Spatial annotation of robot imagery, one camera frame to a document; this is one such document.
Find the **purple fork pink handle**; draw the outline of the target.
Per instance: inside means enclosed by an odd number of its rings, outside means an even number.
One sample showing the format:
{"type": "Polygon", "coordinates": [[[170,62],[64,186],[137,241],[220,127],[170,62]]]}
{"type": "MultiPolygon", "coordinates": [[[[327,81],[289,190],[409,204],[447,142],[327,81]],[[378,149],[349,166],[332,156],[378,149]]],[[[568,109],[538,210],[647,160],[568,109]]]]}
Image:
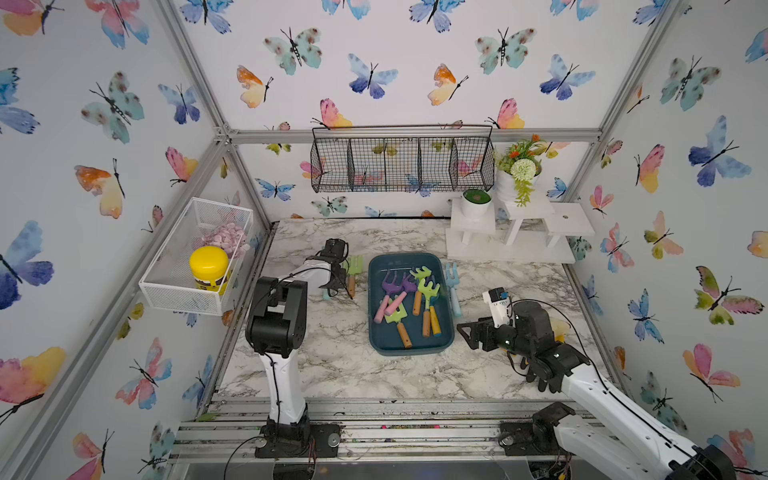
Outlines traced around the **purple fork pink handle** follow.
{"type": "Polygon", "coordinates": [[[396,297],[402,291],[402,282],[397,280],[398,273],[394,270],[388,270],[385,278],[382,281],[381,288],[385,292],[384,299],[382,300],[373,320],[375,323],[380,324],[384,320],[386,309],[391,303],[392,299],[396,297]]]}

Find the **teal plastic storage box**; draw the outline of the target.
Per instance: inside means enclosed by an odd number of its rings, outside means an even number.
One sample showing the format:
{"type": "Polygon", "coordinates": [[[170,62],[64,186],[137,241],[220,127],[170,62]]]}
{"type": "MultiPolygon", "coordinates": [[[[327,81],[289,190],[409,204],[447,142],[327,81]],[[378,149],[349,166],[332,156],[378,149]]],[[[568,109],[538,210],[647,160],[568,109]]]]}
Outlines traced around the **teal plastic storage box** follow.
{"type": "Polygon", "coordinates": [[[420,354],[436,354],[445,350],[454,340],[452,307],[448,287],[442,272],[442,263],[437,256],[423,252],[382,254],[374,257],[368,267],[369,299],[368,299],[368,326],[369,343],[379,354],[383,356],[408,356],[420,354]],[[398,273],[398,281],[403,282],[404,276],[417,267],[426,266],[432,271],[432,275],[426,279],[440,285],[438,297],[433,305],[439,317],[442,329],[440,336],[422,336],[422,319],[424,312],[424,298],[421,302],[421,314],[413,314],[414,294],[408,294],[402,305],[408,316],[402,321],[412,342],[411,349],[405,349],[394,324],[384,320],[377,324],[375,316],[385,292],[381,288],[382,281],[388,270],[398,273]]]}

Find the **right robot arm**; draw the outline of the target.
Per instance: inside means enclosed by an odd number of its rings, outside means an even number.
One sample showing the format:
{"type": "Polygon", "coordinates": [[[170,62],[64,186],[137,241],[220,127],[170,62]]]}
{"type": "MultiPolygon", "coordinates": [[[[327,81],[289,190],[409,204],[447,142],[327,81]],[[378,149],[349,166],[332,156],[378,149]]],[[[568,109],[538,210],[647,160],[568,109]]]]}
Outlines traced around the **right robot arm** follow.
{"type": "Polygon", "coordinates": [[[516,370],[540,391],[561,393],[526,427],[504,423],[506,452],[568,453],[610,479],[734,479],[725,452],[700,447],[638,406],[605,379],[595,363],[556,339],[548,313],[535,300],[512,301],[493,293],[491,314],[456,329],[473,350],[503,350],[516,370]]]}

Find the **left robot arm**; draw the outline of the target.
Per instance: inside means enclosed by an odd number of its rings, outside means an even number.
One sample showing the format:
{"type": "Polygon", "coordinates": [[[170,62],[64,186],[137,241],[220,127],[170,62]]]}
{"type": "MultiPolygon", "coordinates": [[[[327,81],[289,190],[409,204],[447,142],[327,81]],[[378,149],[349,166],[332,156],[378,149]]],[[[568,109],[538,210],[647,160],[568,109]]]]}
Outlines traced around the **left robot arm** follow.
{"type": "Polygon", "coordinates": [[[311,423],[298,369],[308,299],[318,291],[332,294],[347,288],[348,254],[346,241],[331,238],[284,277],[256,281],[244,338],[266,372],[270,411],[264,436],[273,444],[310,444],[311,423]]]}

